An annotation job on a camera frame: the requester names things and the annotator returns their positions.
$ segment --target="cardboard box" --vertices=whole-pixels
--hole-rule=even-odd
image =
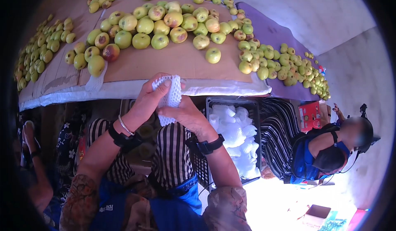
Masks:
[[[312,128],[320,129],[329,123],[327,105],[325,102],[315,101],[298,107],[300,115],[300,129],[308,132]]]
[[[303,225],[307,227],[305,230],[319,230],[329,215],[330,210],[331,208],[313,204],[303,218]]]

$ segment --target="hand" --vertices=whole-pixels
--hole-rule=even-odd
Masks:
[[[338,108],[338,106],[337,106],[337,104],[336,104],[336,103],[334,103],[334,108],[333,108],[333,111],[335,111],[336,113],[339,111],[339,108]]]
[[[137,127],[142,125],[150,118],[150,116],[156,110],[160,99],[168,93],[170,86],[172,84],[171,80],[164,81],[159,87],[157,87],[155,91],[152,90],[152,83],[155,80],[160,79],[161,77],[167,75],[170,74],[157,73],[145,84],[143,84],[143,87],[140,90],[140,93],[135,101],[135,104],[132,106],[131,110],[126,114],[127,119],[133,118],[135,122],[138,122],[136,124]]]
[[[26,143],[29,148],[30,153],[36,150],[34,144],[34,129],[31,123],[27,122],[23,125],[22,129],[22,141]]]
[[[215,129],[187,95],[181,96],[179,108],[165,106],[158,109],[158,114],[176,119],[181,125],[195,133],[199,142],[211,143],[219,138]]]

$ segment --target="small cardboard box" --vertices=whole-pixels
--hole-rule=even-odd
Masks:
[[[308,228],[306,230],[319,230],[329,215],[330,210],[331,208],[313,204],[303,218],[303,225]]]

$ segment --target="sleeve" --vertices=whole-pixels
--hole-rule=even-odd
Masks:
[[[242,187],[220,187],[207,197],[202,216],[209,230],[250,231],[246,211],[246,191]]]
[[[98,187],[90,177],[73,178],[61,212],[59,230],[88,230],[99,209]]]

